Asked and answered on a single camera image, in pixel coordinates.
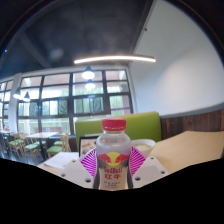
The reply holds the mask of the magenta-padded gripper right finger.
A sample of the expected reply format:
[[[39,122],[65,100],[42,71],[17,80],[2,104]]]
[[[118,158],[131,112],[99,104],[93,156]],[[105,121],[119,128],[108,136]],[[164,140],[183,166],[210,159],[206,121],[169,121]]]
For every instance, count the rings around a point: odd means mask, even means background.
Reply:
[[[128,187],[140,188],[168,175],[168,171],[155,156],[147,157],[132,147],[128,165]]]

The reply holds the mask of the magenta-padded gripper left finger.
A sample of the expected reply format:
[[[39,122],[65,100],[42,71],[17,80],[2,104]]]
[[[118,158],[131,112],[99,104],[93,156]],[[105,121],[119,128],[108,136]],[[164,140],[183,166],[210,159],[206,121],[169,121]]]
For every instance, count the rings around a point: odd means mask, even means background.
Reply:
[[[60,176],[84,188],[99,188],[99,172],[96,149],[92,149],[76,161],[69,162]]]

